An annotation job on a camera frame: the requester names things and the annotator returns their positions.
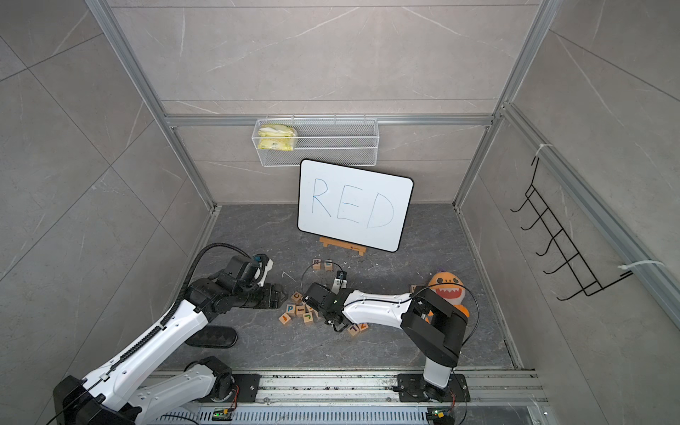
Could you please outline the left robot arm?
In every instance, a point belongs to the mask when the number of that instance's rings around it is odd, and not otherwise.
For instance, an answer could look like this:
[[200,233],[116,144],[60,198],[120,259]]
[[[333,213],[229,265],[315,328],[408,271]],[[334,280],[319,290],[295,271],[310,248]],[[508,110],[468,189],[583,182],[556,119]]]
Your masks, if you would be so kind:
[[195,400],[237,403],[240,388],[232,369],[214,356],[189,364],[166,381],[146,387],[147,377],[187,341],[232,347],[237,333],[212,322],[234,308],[276,309],[281,285],[268,283],[274,262],[265,253],[235,252],[226,267],[195,279],[202,257],[217,248],[202,248],[189,266],[169,310],[122,352],[83,378],[64,378],[53,391],[56,424],[146,424]]

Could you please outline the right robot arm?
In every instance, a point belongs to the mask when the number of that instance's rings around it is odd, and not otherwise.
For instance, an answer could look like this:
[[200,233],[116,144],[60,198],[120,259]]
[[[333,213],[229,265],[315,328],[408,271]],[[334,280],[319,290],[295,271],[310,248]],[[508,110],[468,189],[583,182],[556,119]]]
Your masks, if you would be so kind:
[[421,374],[399,374],[393,391],[403,403],[469,402],[466,378],[456,374],[466,341],[469,313],[421,287],[400,295],[367,294],[341,288],[334,292],[312,284],[303,301],[335,330],[353,325],[381,325],[403,331],[425,356]]

